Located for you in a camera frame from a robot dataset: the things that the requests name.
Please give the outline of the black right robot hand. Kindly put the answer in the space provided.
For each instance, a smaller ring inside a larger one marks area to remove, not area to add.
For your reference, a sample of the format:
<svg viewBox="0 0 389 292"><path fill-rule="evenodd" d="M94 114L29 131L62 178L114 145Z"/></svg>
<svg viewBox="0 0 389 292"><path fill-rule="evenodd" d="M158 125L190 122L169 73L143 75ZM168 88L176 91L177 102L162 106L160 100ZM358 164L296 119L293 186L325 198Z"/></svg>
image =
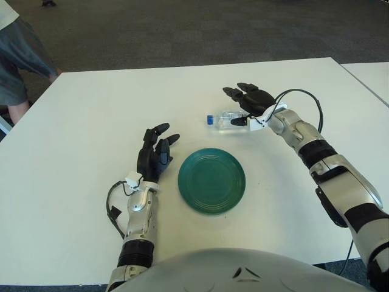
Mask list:
<svg viewBox="0 0 389 292"><path fill-rule="evenodd" d="M222 90L234 102L239 103L240 108L247 114L233 118L230 124L237 127L248 126L248 119L253 118L260 129L264 128L263 122L258 120L257 117L262 116L269 107L273 106L275 99L268 92L251 83L237 83L237 87L224 87Z"/></svg>

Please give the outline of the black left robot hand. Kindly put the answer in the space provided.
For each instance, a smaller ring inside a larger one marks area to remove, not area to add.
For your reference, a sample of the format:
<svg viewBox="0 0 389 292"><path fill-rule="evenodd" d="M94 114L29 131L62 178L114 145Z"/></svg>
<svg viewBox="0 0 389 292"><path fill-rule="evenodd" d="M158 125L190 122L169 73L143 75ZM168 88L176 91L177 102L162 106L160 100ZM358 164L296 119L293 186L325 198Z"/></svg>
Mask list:
<svg viewBox="0 0 389 292"><path fill-rule="evenodd" d="M180 135L159 138L169 127L169 123L162 123L145 132L143 146L137 158L137 172L142 175L144 181L158 183L161 174L173 160L170 146L180 138Z"/></svg>

